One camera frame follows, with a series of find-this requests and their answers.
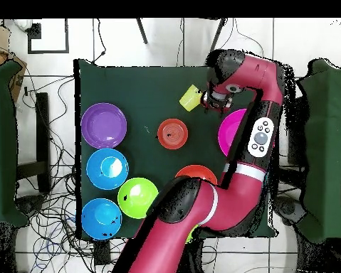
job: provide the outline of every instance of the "purple bowl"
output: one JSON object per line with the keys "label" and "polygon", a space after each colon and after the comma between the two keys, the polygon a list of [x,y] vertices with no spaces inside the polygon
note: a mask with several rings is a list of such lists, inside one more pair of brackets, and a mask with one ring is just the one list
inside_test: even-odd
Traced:
{"label": "purple bowl", "polygon": [[115,105],[101,102],[83,114],[82,135],[96,149],[114,148],[125,138],[126,117]]}

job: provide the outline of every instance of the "blue bowl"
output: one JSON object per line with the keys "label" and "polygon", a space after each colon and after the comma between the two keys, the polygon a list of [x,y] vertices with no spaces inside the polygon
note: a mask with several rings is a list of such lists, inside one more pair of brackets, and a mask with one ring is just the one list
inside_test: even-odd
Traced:
{"label": "blue bowl", "polygon": [[115,189],[126,181],[128,163],[115,149],[99,149],[88,159],[87,175],[95,187],[103,190]]}
{"label": "blue bowl", "polygon": [[121,228],[122,213],[111,200],[97,198],[85,204],[82,227],[95,240],[108,240]]}

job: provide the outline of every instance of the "yellow cup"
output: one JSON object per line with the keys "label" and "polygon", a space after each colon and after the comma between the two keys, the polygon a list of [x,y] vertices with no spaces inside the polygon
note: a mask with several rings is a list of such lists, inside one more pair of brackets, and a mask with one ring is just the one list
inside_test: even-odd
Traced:
{"label": "yellow cup", "polygon": [[186,111],[192,111],[197,105],[201,103],[201,90],[199,90],[194,85],[190,86],[188,91],[185,92],[179,102]]}

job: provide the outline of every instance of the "metal table leg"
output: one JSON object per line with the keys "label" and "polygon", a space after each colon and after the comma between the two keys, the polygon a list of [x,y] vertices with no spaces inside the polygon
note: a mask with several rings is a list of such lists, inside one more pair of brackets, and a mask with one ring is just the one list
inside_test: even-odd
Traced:
{"label": "metal table leg", "polygon": [[147,44],[147,39],[146,39],[145,31],[144,31],[144,26],[142,26],[141,18],[136,18],[136,21],[141,31],[142,39],[144,40],[144,43]]}
{"label": "metal table leg", "polygon": [[214,36],[214,39],[213,39],[211,50],[209,52],[212,52],[214,48],[216,47],[222,27],[224,27],[225,24],[226,24],[226,18],[221,18],[221,20],[219,21],[219,27],[217,28],[217,31],[216,31],[216,35]]}

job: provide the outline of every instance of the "white tiled floor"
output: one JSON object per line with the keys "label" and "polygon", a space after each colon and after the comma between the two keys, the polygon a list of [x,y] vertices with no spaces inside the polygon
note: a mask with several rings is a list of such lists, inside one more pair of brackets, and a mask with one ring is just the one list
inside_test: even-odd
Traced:
{"label": "white tiled floor", "polygon": [[[239,32],[257,40],[263,46],[263,54],[267,58],[274,58],[283,63],[290,64],[295,76],[304,76],[307,72],[309,60],[313,58],[329,58],[334,64],[341,65],[341,19],[325,18],[238,18]],[[107,48],[106,54],[97,60],[98,65],[115,66],[175,66],[179,49],[178,65],[182,65],[182,32],[179,28],[180,18],[144,18],[142,20],[147,40],[142,42],[140,30],[135,19],[100,19],[100,32],[103,43]],[[41,40],[32,42],[32,50],[63,50],[65,48],[65,33],[63,19],[38,19],[42,25]],[[66,80],[64,78],[73,74],[73,59],[83,58],[93,60],[103,51],[98,35],[97,19],[68,19],[69,53],[44,53],[28,54],[27,35],[21,32],[10,20],[6,26],[11,30],[10,50],[28,63],[28,71],[33,76],[36,89],[58,80],[40,92],[47,92],[49,97],[50,119],[54,119],[64,112],[64,105],[58,96],[58,88]],[[216,32],[218,21],[200,18],[185,19],[185,65],[203,65],[209,52]],[[232,29],[230,18],[222,29],[217,48],[220,48],[228,39]],[[244,38],[234,31],[224,48],[235,48],[252,51],[262,55],[257,43]],[[29,73],[23,80],[23,87],[28,90],[33,88]],[[65,148],[75,153],[75,127],[74,127],[74,82],[69,82],[61,89],[63,101],[68,106],[65,116],[52,124],[55,131],[63,140]],[[35,113],[21,100],[17,103],[17,119],[19,126],[19,163],[36,160],[35,143],[36,133],[31,130],[35,126]],[[29,97],[24,100],[30,104]],[[282,119],[280,131],[280,153],[287,154],[288,139],[285,132],[285,119]],[[51,162],[56,161],[55,149],[51,149]],[[63,156],[67,164],[73,160],[67,154]],[[280,158],[280,164],[286,164],[286,157]],[[68,168],[61,167],[59,176],[70,172]],[[21,195],[32,194],[32,189],[27,180],[20,181]],[[55,193],[65,192],[61,183]],[[56,225],[50,226],[50,233]],[[220,240],[208,239],[205,245],[217,247],[216,260],[204,265],[205,273],[294,273],[296,265],[296,239],[295,233],[286,227],[276,215],[273,216],[273,226],[279,231],[276,238],[224,238]],[[37,229],[37,221],[33,221],[33,228]],[[16,242],[17,262],[20,271],[29,272],[35,262],[33,244],[38,235],[31,227],[19,231]],[[41,241],[35,246],[35,252],[40,249]],[[120,249],[114,248],[113,257],[116,258]],[[204,248],[203,263],[212,261],[215,254],[210,247]],[[41,252],[40,257],[47,259],[47,254]],[[56,256],[53,264],[49,264],[44,273],[58,273],[66,261],[65,253]],[[89,273],[80,257],[70,259],[66,265],[67,273]]]}

